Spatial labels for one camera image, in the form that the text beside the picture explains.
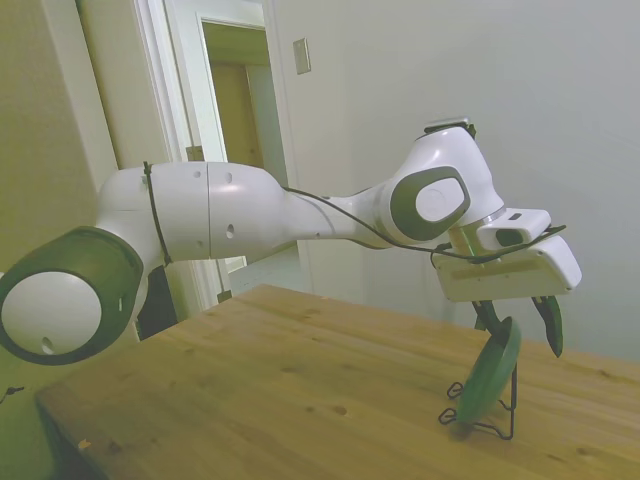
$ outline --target white wall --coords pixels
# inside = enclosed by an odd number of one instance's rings
[[[284,163],[271,67],[247,65],[246,69],[264,169],[273,175],[280,185],[287,186],[289,181]]]
[[[640,359],[640,4],[270,3],[299,187],[348,194],[375,184],[425,123],[469,115],[505,201],[548,209],[569,226],[584,280],[560,300],[566,346]],[[304,36],[313,70],[297,76],[291,43]],[[316,292],[473,323],[469,305],[443,299],[418,254],[358,251],[349,260],[347,248],[311,247]],[[500,302],[498,311],[544,339],[530,301]]]
[[[120,168],[169,161],[134,0],[78,0]]]

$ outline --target floor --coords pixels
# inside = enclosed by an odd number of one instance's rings
[[[300,269],[298,246],[277,252],[229,274],[234,295],[247,292],[261,284],[306,292],[307,285]]]

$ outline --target screw hole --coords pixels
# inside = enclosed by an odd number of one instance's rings
[[[46,355],[53,355],[55,353],[53,351],[53,343],[48,337],[42,337],[42,351]]]

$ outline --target doorway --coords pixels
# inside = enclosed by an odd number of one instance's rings
[[[210,21],[202,29],[227,161],[262,168],[288,186],[265,31]],[[304,285],[295,242],[224,263],[233,294],[262,283]]]

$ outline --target dark green joint cap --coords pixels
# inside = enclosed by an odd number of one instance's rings
[[[453,127],[463,128],[470,136],[475,140],[476,138],[476,126],[473,123],[470,123],[468,119],[454,120],[451,122],[441,122],[424,129],[423,137],[427,135],[431,135],[432,133],[439,132],[441,130],[447,130]]]
[[[462,204],[446,218],[429,222],[422,218],[416,207],[420,190],[446,178],[455,178],[464,193]],[[391,218],[396,227],[407,237],[419,242],[427,242],[439,237],[455,224],[469,209],[471,203],[467,187],[458,170],[454,167],[436,167],[407,175],[393,189],[391,194]]]
[[[142,278],[143,264],[120,237],[95,227],[80,227],[34,250],[0,278],[0,344],[15,356],[41,365],[66,365],[89,358],[115,342],[127,327]],[[93,288],[102,316],[93,337],[79,349],[60,355],[35,354],[9,337],[2,305],[13,287],[43,272],[75,275]]]

